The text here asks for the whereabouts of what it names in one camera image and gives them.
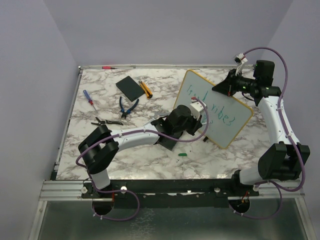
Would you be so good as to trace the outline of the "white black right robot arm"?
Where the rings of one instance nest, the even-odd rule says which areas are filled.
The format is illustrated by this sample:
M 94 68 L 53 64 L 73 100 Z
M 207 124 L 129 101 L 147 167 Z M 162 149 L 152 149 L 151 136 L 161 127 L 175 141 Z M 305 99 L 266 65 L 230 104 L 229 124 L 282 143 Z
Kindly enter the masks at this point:
M 270 180 L 296 180 L 302 175 L 310 148 L 301 144 L 295 136 L 280 98 L 282 91 L 272 85 L 274 62 L 257 60 L 253 78 L 247 78 L 242 75 L 246 57 L 239 55 L 234 60 L 237 67 L 230 70 L 225 80 L 212 87 L 212 90 L 228 97 L 237 92 L 249 94 L 262 113 L 271 144 L 259 158 L 256 167 L 240 170 L 239 178 L 230 182 L 230 191 L 240 196 L 247 191 L 248 185 Z

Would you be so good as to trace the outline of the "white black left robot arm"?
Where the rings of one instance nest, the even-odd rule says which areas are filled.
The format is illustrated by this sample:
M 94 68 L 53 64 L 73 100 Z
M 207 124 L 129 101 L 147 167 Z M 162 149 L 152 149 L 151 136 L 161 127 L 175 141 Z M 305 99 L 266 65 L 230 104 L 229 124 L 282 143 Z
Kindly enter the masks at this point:
M 153 119 L 142 127 L 111 130 L 106 125 L 98 126 L 78 146 L 94 183 L 94 193 L 101 198 L 110 193 L 107 168 L 118 152 L 144 145 L 161 145 L 172 150 L 184 132 L 193 136 L 203 126 L 204 112 L 199 102 L 193 102 L 189 106 L 178 105 L 168 116 Z

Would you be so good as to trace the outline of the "yellow framed whiteboard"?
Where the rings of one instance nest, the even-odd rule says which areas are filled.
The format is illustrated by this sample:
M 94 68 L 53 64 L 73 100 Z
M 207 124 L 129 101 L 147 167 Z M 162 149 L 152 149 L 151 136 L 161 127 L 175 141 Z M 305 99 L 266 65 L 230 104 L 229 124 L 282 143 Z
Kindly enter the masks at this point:
M 195 71 L 187 70 L 173 107 L 189 106 L 192 97 L 204 102 L 208 115 L 202 112 L 201 123 L 206 124 L 209 118 L 205 136 L 220 148 L 226 149 L 249 122 L 254 112 L 251 107 L 235 97 L 213 91 L 213 86 L 212 82 Z

